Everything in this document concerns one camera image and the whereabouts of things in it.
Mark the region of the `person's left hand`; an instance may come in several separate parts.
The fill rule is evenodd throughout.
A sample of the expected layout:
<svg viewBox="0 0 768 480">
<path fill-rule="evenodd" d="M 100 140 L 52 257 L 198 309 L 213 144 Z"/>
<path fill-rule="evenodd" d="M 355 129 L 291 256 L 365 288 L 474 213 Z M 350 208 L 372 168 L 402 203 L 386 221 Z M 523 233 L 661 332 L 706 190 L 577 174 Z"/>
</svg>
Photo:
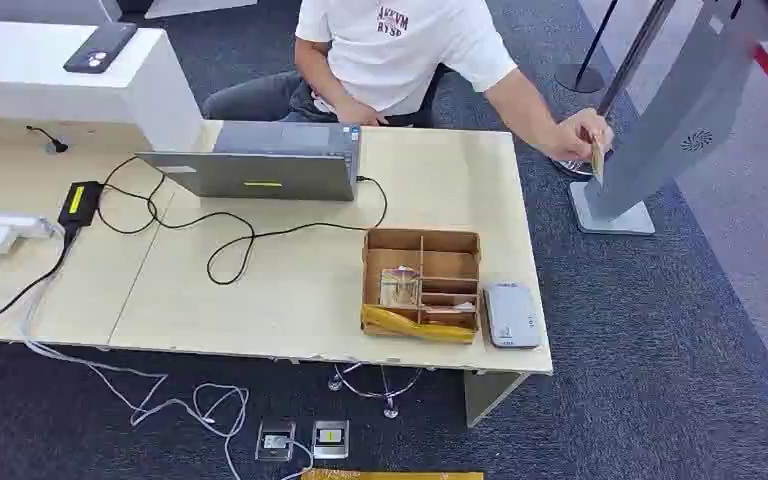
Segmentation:
<svg viewBox="0 0 768 480">
<path fill-rule="evenodd" d="M 548 157 L 556 161 L 589 163 L 595 148 L 612 148 L 614 130 L 594 108 L 582 109 L 556 125 Z"/>
</svg>

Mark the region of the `person's right hand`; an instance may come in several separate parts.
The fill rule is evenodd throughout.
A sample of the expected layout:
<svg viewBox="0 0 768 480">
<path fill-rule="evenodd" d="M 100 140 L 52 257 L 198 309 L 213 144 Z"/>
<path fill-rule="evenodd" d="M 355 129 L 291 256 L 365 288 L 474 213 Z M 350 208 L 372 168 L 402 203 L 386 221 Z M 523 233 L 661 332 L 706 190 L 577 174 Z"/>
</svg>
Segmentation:
<svg viewBox="0 0 768 480">
<path fill-rule="evenodd" d="M 388 125 L 387 118 L 372 107 L 351 97 L 343 99 L 335 105 L 338 120 L 346 124 L 362 126 Z"/>
</svg>

